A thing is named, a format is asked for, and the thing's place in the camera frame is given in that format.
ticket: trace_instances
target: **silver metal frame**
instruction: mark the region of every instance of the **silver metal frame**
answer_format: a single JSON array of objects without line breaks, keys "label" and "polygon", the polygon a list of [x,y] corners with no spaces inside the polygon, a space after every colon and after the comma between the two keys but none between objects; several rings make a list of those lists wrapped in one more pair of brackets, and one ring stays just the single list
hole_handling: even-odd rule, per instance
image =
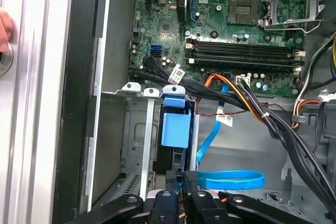
[{"label": "silver metal frame", "polygon": [[13,63],[0,77],[0,222],[51,222],[71,0],[1,0]]},{"label": "silver metal frame", "polygon": [[[300,29],[304,31],[305,33],[309,33],[316,28],[318,28],[322,22],[322,20],[315,19],[317,15],[324,9],[324,5],[319,5],[319,1],[322,0],[309,0],[309,17],[303,18],[303,19],[294,19],[294,20],[287,20],[283,23],[280,23],[277,18],[277,11],[278,11],[278,3],[279,0],[265,0],[266,4],[268,6],[268,14],[266,15],[264,22],[261,22],[260,24],[263,24],[264,29],[266,30],[286,30],[286,29]],[[277,26],[281,25],[291,25],[291,24],[299,24],[299,23],[309,23],[309,22],[318,22],[318,25],[316,25],[315,28],[313,28],[310,31],[305,31],[302,28],[276,28]]]}]

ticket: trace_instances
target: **finger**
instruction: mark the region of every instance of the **finger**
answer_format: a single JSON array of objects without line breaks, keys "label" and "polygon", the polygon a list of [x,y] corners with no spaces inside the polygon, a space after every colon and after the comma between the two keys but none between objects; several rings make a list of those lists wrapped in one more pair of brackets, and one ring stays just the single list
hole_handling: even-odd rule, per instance
[{"label": "finger", "polygon": [[13,31],[12,20],[10,19],[9,14],[2,8],[0,8],[0,18],[5,28],[7,39],[9,40],[12,35],[12,31]]},{"label": "finger", "polygon": [[8,51],[8,37],[5,27],[2,22],[0,22],[0,52]]}]

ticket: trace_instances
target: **chip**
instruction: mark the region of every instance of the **chip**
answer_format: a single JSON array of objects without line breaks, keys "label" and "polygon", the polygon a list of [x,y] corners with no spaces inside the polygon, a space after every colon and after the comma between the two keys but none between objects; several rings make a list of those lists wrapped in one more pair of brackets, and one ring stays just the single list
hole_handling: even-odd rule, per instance
[{"label": "chip", "polygon": [[160,31],[159,34],[171,35],[174,33],[174,22],[171,20],[162,19],[160,20]]},{"label": "chip", "polygon": [[230,0],[228,23],[255,25],[258,20],[259,0]]}]

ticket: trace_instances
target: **screw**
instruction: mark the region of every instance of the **screw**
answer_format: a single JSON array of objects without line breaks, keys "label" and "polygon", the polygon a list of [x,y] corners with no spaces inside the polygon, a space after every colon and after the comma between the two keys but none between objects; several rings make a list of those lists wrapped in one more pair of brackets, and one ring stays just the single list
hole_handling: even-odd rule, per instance
[{"label": "screw", "polygon": [[134,202],[137,202],[138,200],[137,200],[137,198],[135,198],[135,197],[129,197],[128,199],[127,199],[127,202],[128,203],[134,203]]},{"label": "screw", "polygon": [[262,19],[258,19],[258,26],[264,26],[264,21]]},{"label": "screw", "polygon": [[200,197],[204,197],[205,196],[205,192],[199,191],[199,192],[197,192],[197,195],[199,195]]},{"label": "screw", "polygon": [[233,198],[233,201],[235,201],[237,203],[242,203],[243,202],[243,198],[236,196],[236,197]]},{"label": "screw", "polygon": [[301,44],[301,43],[302,43],[302,38],[297,38],[297,39],[295,40],[295,43],[296,43],[296,44]]}]

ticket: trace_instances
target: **yellow wire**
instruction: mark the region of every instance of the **yellow wire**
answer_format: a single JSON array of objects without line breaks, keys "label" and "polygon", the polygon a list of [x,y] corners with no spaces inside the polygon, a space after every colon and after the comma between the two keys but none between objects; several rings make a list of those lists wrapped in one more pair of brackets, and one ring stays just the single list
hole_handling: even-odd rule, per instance
[{"label": "yellow wire", "polygon": [[257,119],[259,119],[261,122],[263,122],[260,117],[258,116],[258,114],[252,109],[250,103],[248,102],[248,100],[245,98],[245,96],[243,95],[243,93],[237,89],[230,80],[226,79],[224,76],[221,76],[220,74],[212,74],[211,76],[209,76],[208,80],[205,82],[205,85],[209,85],[210,82],[212,81],[212,79],[214,77],[217,77],[219,79],[222,79],[226,84],[228,84],[232,90],[240,97],[240,99],[244,102],[244,104],[246,105],[246,107],[248,108],[248,110],[253,114],[253,116]]},{"label": "yellow wire", "polygon": [[336,68],[336,36],[334,37],[334,42],[332,44],[332,59],[334,62],[334,67]]}]

